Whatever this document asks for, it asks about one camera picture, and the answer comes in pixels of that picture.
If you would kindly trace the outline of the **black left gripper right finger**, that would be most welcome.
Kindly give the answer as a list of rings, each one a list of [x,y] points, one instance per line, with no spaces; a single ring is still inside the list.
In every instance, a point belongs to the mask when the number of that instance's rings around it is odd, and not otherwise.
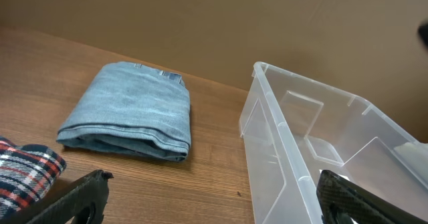
[[[323,224],[427,224],[330,170],[321,172],[316,194]]]

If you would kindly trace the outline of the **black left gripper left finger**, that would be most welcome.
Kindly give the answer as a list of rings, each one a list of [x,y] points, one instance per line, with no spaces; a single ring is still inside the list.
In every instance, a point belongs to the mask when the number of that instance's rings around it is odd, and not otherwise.
[[[108,181],[113,174],[95,170],[72,182],[56,194],[26,207],[2,224],[101,224],[108,202]]]

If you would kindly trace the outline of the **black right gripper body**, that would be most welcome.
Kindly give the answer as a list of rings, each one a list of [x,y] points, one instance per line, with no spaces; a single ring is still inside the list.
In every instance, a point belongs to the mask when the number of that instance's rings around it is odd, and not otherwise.
[[[417,34],[419,36],[419,39],[421,40],[421,43],[425,46],[425,48],[428,48],[428,23],[424,22],[417,28]]]

